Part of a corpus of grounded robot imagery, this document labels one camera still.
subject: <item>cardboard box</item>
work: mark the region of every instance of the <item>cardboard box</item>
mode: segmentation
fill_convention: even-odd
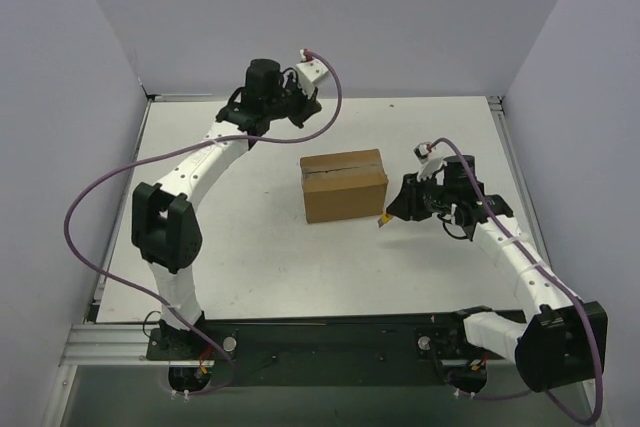
[[[300,168],[309,224],[382,213],[388,179],[379,150],[303,157]]]

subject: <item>black mounting plate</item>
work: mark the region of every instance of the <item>black mounting plate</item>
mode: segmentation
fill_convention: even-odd
[[[462,360],[453,342],[459,324],[448,313],[204,320],[198,326],[219,345],[227,337],[236,339],[231,354],[237,366],[234,385],[239,387],[442,385],[432,357],[418,347],[422,336],[433,340],[439,360]],[[197,358],[191,347],[161,339],[160,329],[151,331],[148,360]],[[230,367],[219,354],[213,359],[211,383],[228,380]]]

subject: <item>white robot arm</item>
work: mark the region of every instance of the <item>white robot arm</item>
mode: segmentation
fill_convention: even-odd
[[[133,193],[133,244],[148,262],[158,293],[192,324],[203,316],[193,282],[192,263],[202,244],[195,212],[224,171],[253,146],[249,139],[211,141],[242,133],[262,136],[272,120],[282,118],[302,127],[319,112],[317,88],[328,69],[305,51],[300,54],[301,62],[288,69],[288,76],[275,61],[252,61],[244,87],[236,90],[204,136],[207,145],[155,185],[141,183]],[[161,320],[164,328],[187,329],[165,306]]]
[[[582,301],[552,273],[504,199],[484,194],[484,185],[475,176],[475,159],[463,156],[473,174],[472,182],[460,157],[443,158],[429,143],[419,144],[414,153],[422,167],[404,176],[398,197],[387,207],[379,225],[393,217],[421,221],[435,215],[445,230],[447,225],[461,227],[465,235],[454,237],[470,240],[491,259],[522,306],[526,322],[508,320],[484,306],[465,309],[454,314],[461,335],[447,341],[453,342],[456,350],[487,350],[515,363],[525,383],[536,392],[593,378],[585,329],[567,294]],[[440,172],[442,182],[437,177]],[[473,183],[486,199],[486,206]],[[582,306],[604,365],[606,313],[597,302]]]

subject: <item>white wall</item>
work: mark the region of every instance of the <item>white wall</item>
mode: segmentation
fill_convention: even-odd
[[[504,94],[556,0],[98,0],[148,92],[228,96],[313,48],[350,96]]]
[[[0,425],[40,424],[92,275],[62,236],[79,190],[131,157],[142,90],[95,0],[0,0]],[[75,235],[99,260],[122,182]]]
[[[559,0],[506,97],[555,269],[610,321],[605,388],[637,425],[640,0]]]

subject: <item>white table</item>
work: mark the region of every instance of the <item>white table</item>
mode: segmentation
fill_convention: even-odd
[[[303,131],[279,121],[274,137],[309,134],[330,117],[334,99]],[[199,141],[223,102],[153,103],[139,158]],[[378,148],[389,176],[387,203],[402,175],[419,163],[421,141],[446,136],[476,156],[487,193],[501,194],[529,231],[522,204],[484,97],[348,99],[335,126],[301,145],[258,144],[216,183],[198,211],[204,244],[194,267],[207,318],[252,318],[444,312],[488,305],[519,308],[506,282],[470,242],[446,236],[435,219],[376,218],[307,225],[299,159]],[[180,159],[134,172],[132,188],[154,183]],[[155,290],[131,245],[130,192],[110,270]],[[155,300],[107,281],[98,322],[140,321]]]

